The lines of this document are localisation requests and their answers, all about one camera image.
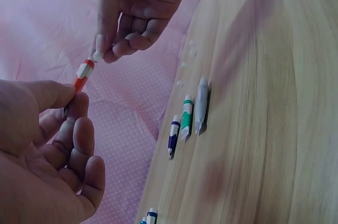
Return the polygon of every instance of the hand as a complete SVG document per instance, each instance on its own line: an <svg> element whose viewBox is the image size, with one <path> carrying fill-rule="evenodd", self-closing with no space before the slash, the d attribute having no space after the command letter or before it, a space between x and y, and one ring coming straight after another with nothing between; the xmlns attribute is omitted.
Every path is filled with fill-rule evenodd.
<svg viewBox="0 0 338 224"><path fill-rule="evenodd" d="M69 101L67 120L54 110L39 121ZM93 156L88 103L73 86L0 80L0 223L80 223L94 215L105 164Z"/></svg>
<svg viewBox="0 0 338 224"><path fill-rule="evenodd" d="M123 55L148 49L162 34L181 1L99 0L96 50L105 54L107 63L112 63Z"/></svg>

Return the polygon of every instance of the green pen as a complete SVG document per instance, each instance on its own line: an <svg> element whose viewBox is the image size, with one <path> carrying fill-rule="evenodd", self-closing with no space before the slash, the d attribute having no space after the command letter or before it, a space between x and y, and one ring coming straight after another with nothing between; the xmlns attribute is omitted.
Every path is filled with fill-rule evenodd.
<svg viewBox="0 0 338 224"><path fill-rule="evenodd" d="M190 95L185 96L185 100L183 102L183 115L182 115L182 140L186 140L186 138L190 135L191 125L192 125L192 110L193 110L193 99Z"/></svg>

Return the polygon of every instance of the polka dot fabric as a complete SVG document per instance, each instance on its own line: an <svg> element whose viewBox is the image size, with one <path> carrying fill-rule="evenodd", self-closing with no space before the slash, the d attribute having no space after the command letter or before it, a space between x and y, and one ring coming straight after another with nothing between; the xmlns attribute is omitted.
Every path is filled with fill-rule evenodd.
<svg viewBox="0 0 338 224"><path fill-rule="evenodd" d="M85 223L134 222L158 131L199 0L183 0L156 44L96 66L84 91L106 191ZM0 0L0 78L73 81L96 30L96 0Z"/></svg>

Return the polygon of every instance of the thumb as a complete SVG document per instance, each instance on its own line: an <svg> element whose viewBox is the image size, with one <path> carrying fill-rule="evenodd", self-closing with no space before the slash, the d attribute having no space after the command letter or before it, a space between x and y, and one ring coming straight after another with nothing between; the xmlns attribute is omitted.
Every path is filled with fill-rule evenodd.
<svg viewBox="0 0 338 224"><path fill-rule="evenodd" d="M74 86L51 80L22 82L22 85L35 97L40 113L47 109L62 108L75 96Z"/></svg>
<svg viewBox="0 0 338 224"><path fill-rule="evenodd" d="M99 0L96 50L105 54L116 36L120 0Z"/></svg>

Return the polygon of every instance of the wood grain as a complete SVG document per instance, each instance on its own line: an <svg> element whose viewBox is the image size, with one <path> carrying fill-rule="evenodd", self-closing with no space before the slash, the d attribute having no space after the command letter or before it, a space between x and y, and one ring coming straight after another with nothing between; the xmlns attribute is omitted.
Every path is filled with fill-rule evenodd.
<svg viewBox="0 0 338 224"><path fill-rule="evenodd" d="M337 25L338 0L201 0L135 223L149 207L158 224L338 223ZM207 130L169 161L201 76Z"/></svg>

